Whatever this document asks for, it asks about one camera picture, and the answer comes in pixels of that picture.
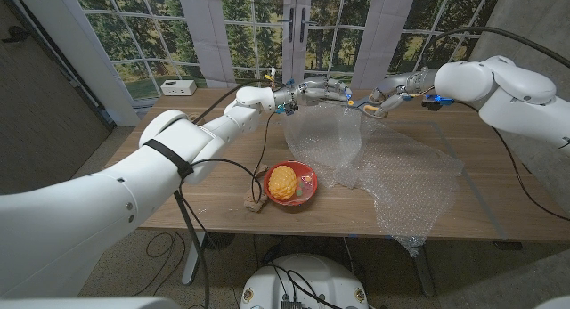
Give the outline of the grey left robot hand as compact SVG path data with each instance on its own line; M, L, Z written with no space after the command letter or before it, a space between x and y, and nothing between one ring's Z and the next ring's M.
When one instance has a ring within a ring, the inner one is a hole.
M347 103L352 99L353 91L340 80L325 76L309 77L287 92L285 108L297 110L299 106L314 106L321 102Z

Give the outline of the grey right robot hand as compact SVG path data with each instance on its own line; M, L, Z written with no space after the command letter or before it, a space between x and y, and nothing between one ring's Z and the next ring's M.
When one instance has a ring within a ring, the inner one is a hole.
M374 118L385 118L389 111L404 102L406 96L414 94L433 94L435 77L438 69L423 68L421 71L397 74L382 79L369 96L371 106L376 107L370 113Z

